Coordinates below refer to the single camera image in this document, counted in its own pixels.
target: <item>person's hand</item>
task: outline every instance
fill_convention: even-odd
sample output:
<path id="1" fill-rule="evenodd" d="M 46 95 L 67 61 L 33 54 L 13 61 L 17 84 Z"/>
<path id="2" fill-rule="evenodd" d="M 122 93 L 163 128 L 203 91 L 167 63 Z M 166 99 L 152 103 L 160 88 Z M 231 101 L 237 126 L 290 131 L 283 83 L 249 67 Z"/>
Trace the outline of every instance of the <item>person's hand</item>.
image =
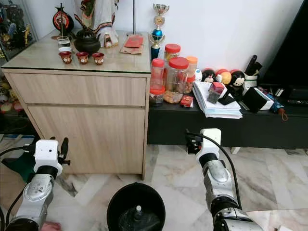
<path id="1" fill-rule="evenodd" d="M 62 231 L 59 223 L 45 222 L 41 231 Z"/>

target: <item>black bin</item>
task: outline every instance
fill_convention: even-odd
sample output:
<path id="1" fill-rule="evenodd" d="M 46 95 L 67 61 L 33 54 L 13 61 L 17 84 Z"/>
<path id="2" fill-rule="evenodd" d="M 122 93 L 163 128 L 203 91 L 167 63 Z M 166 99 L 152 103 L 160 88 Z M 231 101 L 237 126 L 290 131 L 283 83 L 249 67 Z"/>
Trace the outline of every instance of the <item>black bin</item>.
<path id="1" fill-rule="evenodd" d="M 160 220 L 160 227 L 157 231 L 163 229 L 166 211 L 162 198 L 152 187 L 136 182 L 124 186 L 112 197 L 107 209 L 107 224 L 109 231 L 118 231 L 118 219 L 121 214 L 137 205 L 155 213 Z"/>

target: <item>black teapot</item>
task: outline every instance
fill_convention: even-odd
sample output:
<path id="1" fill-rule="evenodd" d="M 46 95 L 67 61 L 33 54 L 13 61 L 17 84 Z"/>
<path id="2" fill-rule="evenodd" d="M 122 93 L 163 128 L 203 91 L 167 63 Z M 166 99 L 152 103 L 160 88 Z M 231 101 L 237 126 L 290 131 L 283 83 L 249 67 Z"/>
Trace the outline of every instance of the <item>black teapot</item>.
<path id="1" fill-rule="evenodd" d="M 96 34 L 88 27 L 86 27 L 80 18 L 75 14 L 76 20 L 82 25 L 82 30 L 78 31 L 76 34 L 75 48 L 78 51 L 85 51 L 92 55 L 101 48 L 101 42 L 99 40 L 100 35 Z"/>

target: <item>white wall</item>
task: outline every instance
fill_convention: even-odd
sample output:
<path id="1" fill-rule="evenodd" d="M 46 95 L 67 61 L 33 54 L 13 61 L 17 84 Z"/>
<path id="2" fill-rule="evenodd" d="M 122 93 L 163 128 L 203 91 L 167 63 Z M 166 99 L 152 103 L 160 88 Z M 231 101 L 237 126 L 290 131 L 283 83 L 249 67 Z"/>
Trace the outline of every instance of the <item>white wall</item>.
<path id="1" fill-rule="evenodd" d="M 38 37 L 53 30 L 54 5 L 73 16 L 74 0 L 27 0 Z M 251 56 L 265 67 L 280 47 L 303 0 L 136 0 L 136 29 L 151 32 L 152 3 L 170 5 L 163 32 L 182 56 L 199 57 L 199 68 L 245 69 Z M 115 28 L 132 30 L 132 1 L 120 0 Z M 163 56 L 164 44 L 160 56 Z"/>

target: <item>trophy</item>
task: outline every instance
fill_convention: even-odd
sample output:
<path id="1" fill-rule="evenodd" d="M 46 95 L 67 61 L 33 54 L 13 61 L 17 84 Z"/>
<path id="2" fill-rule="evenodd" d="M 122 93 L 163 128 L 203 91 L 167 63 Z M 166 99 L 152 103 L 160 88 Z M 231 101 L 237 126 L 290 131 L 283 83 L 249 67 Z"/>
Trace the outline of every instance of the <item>trophy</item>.
<path id="1" fill-rule="evenodd" d="M 152 43 L 151 46 L 152 60 L 158 57 L 159 45 L 165 40 L 165 35 L 163 35 L 161 26 L 165 23 L 165 18 L 163 17 L 163 15 L 169 10 L 169 6 L 153 3 L 153 8 L 158 15 L 154 17 L 154 24 L 156 28 L 153 30 L 152 34 L 149 35 L 149 39 Z"/>

